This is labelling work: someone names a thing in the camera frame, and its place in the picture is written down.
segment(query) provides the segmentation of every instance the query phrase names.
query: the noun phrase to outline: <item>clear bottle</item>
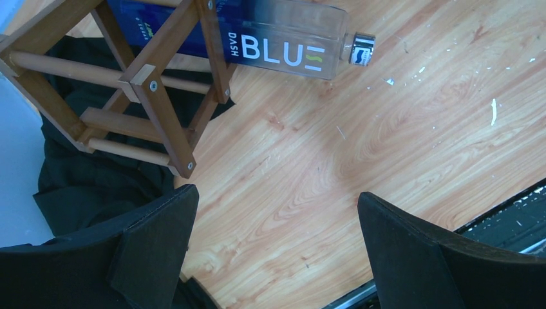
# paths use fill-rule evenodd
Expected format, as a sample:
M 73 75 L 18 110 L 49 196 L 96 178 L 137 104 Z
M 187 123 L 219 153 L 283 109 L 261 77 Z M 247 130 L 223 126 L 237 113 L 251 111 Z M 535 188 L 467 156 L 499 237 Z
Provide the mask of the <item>clear bottle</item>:
M 108 0 L 130 44 L 143 46 L 173 8 Z M 340 60 L 367 66 L 375 37 L 347 33 L 349 15 L 328 5 L 292 0 L 217 0 L 226 61 L 333 79 Z M 206 57 L 201 27 L 179 52 Z

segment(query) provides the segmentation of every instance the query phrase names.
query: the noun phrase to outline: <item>debris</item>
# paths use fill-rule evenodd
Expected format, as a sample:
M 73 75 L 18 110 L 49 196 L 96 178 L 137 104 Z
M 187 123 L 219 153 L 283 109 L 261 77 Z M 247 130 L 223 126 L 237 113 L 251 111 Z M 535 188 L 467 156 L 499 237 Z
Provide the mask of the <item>debris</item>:
M 494 126 L 494 122 L 496 121 L 496 100 L 493 99 L 493 102 L 491 103 L 491 107 L 493 108 L 493 119 L 491 120 L 491 126 Z
M 345 137 L 345 134 L 343 134 L 343 131 L 341 131 L 341 129 L 339 129 L 339 126 L 336 126 L 336 128 L 341 133 L 341 136 L 343 136 L 343 139 L 346 140 L 347 138 Z
M 394 80 L 393 79 L 383 79 L 387 84 L 394 86 Z

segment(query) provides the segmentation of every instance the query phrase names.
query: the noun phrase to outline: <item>wooden floor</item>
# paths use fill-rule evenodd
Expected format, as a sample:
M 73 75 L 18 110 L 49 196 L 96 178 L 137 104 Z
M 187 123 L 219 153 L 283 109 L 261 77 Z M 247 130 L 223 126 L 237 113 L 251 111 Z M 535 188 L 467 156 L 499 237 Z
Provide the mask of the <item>wooden floor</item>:
M 315 2 L 377 36 L 371 66 L 239 68 L 196 150 L 182 270 L 226 308 L 320 308 L 371 279 L 362 191 L 453 230 L 546 176 L 546 2 Z

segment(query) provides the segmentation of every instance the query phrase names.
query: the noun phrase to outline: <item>metal screw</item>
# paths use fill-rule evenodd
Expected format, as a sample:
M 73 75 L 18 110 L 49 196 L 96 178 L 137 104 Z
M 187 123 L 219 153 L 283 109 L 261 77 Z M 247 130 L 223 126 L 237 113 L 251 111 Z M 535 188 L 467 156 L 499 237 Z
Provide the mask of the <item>metal screw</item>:
M 155 92 L 155 91 L 157 90 L 157 82 L 156 82 L 155 80 L 152 80 L 152 81 L 150 82 L 150 90 L 151 90 L 152 92 Z

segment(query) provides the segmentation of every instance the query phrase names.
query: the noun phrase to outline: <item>wooden stool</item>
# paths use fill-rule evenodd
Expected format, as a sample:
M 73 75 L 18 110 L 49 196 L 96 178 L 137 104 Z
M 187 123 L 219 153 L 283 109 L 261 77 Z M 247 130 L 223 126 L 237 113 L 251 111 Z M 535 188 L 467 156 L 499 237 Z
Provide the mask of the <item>wooden stool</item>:
M 122 71 L 44 55 L 90 12 Z M 213 85 L 162 76 L 198 21 Z M 106 0 L 55 0 L 0 42 L 0 71 L 78 150 L 106 151 L 166 166 L 173 174 L 189 178 L 196 165 L 193 149 L 216 106 L 229 98 L 235 65 L 227 66 L 224 60 L 214 1 L 182 0 L 135 58 Z M 39 72 L 117 91 L 102 109 L 88 108 L 78 117 Z M 205 94 L 188 129 L 181 127 L 166 86 Z M 124 115 L 130 102 L 141 103 L 149 120 Z M 108 132 L 163 143 L 168 154 L 105 140 Z

